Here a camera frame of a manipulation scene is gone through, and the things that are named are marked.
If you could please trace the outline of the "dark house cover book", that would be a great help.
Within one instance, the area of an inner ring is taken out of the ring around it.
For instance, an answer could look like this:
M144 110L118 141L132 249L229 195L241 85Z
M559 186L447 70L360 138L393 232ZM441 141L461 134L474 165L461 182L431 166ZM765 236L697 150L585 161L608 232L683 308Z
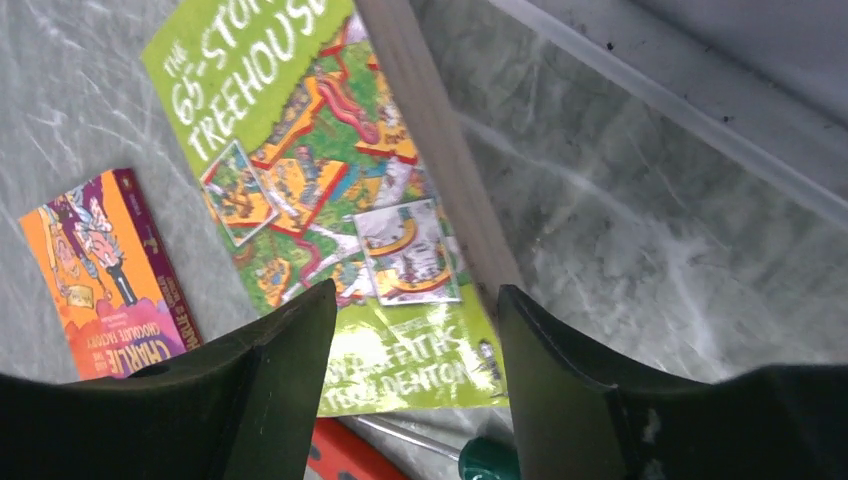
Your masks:
M520 272L413 9L407 1L364 0L356 7L477 293L498 323L499 289L519 284Z

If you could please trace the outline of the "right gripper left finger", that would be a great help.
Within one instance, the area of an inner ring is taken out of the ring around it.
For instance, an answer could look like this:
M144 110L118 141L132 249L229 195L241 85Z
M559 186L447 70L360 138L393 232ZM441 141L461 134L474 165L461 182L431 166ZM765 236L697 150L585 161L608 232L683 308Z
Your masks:
M337 306L329 280L125 379L1 379L5 479L300 479Z

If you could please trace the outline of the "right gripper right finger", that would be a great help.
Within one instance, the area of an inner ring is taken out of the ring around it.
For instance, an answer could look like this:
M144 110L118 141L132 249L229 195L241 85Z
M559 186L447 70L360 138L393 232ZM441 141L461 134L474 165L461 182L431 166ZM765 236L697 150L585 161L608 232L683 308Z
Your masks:
M843 479L847 369L767 365L717 383L633 360L514 285L497 316L526 479Z

